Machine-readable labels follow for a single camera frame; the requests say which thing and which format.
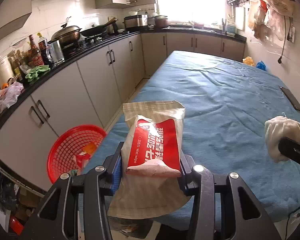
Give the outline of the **white rice cooker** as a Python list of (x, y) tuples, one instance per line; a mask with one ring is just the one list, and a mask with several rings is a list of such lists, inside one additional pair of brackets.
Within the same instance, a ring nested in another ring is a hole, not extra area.
[(0, 57), (0, 88), (12, 78), (14, 78), (14, 72), (8, 56)]

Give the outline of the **lidded steel wok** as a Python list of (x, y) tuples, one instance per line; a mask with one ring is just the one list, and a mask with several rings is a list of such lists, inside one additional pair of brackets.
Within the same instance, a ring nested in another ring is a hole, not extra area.
[(65, 23), (61, 25), (61, 29), (52, 35), (49, 43), (59, 41), (59, 44), (65, 47), (79, 40), (81, 28), (77, 25), (68, 25), (70, 18), (71, 16), (66, 18)]

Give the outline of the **red plastic mesh basket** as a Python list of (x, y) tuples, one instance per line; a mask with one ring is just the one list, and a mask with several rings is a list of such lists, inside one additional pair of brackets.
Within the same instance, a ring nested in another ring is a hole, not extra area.
[(63, 173), (81, 170), (73, 156), (81, 153), (82, 148), (90, 142), (94, 142), (98, 148), (106, 135), (102, 128), (91, 124), (79, 125), (63, 133), (53, 144), (47, 158), (46, 169), (51, 183)]

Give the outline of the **green cloth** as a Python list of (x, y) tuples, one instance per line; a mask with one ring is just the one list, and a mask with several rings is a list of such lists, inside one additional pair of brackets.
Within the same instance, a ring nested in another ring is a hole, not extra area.
[(25, 76), (28, 82), (38, 79), (41, 75), (50, 71), (49, 65), (41, 65), (32, 68)]

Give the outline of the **steel kettle on counter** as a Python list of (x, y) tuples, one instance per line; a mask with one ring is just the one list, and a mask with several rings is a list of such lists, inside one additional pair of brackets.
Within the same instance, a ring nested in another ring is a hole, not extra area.
[(61, 45), (59, 43), (58, 40), (51, 40), (48, 42), (49, 45), (49, 51), (50, 51), (50, 55), (52, 57), (53, 60), (53, 64), (55, 66), (60, 65), (61, 63), (64, 62), (64, 55), (62, 52), (62, 48)]

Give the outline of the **hanging plastic bags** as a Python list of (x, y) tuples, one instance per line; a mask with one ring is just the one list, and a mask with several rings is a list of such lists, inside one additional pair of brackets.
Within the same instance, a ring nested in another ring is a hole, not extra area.
[(249, 5), (248, 27), (256, 39), (286, 38), (286, 20), (293, 17), (294, 0), (249, 0)]

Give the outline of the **red white torn carton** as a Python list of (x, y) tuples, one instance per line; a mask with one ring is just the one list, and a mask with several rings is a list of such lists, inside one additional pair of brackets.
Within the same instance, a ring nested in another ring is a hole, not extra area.
[(73, 156), (73, 160), (79, 169), (83, 169), (89, 162), (91, 155), (87, 152), (81, 152)]

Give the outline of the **orange ointment carton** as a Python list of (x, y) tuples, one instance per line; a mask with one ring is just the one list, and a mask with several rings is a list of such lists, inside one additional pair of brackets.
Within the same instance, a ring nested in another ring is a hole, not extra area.
[(94, 155), (97, 150), (97, 145), (94, 142), (90, 142), (82, 148), (84, 154), (89, 154), (90, 156)]

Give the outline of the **silver rice cooker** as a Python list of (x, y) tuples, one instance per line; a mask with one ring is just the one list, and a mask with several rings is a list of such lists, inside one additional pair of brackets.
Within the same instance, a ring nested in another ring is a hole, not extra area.
[(126, 16), (124, 18), (124, 25), (126, 29), (141, 28), (148, 25), (147, 21), (148, 15), (146, 14)]

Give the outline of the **dark sauce bottle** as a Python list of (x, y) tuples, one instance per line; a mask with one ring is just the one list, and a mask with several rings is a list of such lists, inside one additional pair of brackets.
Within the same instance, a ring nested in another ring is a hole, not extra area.
[(43, 62), (45, 65), (49, 65), (52, 66), (53, 65), (53, 60), (49, 51), (49, 45), (47, 43), (47, 39), (41, 34), (41, 33), (37, 33), (38, 37), (39, 37), (39, 41), (38, 41), (38, 46), (39, 46), (39, 50), (43, 59)]

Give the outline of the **black frying pan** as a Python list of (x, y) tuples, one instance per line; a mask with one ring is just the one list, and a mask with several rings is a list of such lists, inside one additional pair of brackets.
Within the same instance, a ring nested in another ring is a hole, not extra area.
[(109, 20), (106, 24), (102, 24), (89, 29), (82, 30), (80, 31), (80, 34), (83, 35), (84, 37), (91, 37), (91, 36), (101, 34), (107, 29), (109, 25), (116, 23), (117, 20), (118, 19), (114, 17), (111, 20)]

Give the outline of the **counter plastic bags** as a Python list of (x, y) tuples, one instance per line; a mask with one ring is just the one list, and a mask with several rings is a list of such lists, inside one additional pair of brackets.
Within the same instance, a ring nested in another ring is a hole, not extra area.
[(6, 109), (14, 105), (19, 95), (24, 90), (24, 87), (21, 83), (15, 81), (7, 88), (0, 89), (0, 114)]

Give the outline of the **yellow plastic bag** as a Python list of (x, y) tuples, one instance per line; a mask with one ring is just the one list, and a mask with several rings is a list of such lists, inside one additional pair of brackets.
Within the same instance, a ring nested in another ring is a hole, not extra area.
[(256, 63), (254, 62), (253, 58), (250, 57), (250, 56), (247, 56), (245, 57), (242, 62), (246, 65), (249, 65), (249, 66), (252, 66), (252, 67), (255, 67), (256, 66)]

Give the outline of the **brown pot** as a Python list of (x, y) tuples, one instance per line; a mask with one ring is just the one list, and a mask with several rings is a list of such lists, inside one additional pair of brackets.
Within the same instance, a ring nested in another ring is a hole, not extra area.
[(155, 16), (154, 20), (157, 28), (167, 28), (169, 26), (168, 17), (165, 15)]

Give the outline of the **blue plastic bag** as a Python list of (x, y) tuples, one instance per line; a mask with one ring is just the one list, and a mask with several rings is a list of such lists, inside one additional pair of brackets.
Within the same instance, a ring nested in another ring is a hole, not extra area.
[(258, 61), (258, 63), (256, 64), (256, 68), (260, 69), (260, 70), (264, 70), (264, 71), (267, 70), (267, 67), (266, 67), (266, 65), (264, 64), (263, 61)]

